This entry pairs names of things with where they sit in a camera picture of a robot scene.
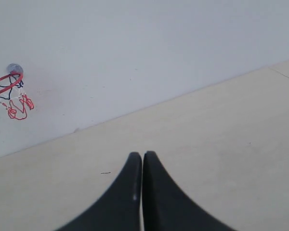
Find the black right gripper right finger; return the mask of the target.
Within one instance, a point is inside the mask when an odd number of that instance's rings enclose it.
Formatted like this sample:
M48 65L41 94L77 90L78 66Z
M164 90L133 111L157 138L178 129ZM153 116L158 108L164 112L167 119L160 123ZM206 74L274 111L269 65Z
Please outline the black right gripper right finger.
M146 231L233 230L194 203L153 151L144 155L142 203Z

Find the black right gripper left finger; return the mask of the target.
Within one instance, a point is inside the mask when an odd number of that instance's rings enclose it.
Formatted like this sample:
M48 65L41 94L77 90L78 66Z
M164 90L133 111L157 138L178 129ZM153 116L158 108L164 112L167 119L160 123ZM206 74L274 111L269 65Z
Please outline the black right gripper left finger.
M142 159L130 153L107 191L60 231L139 231Z

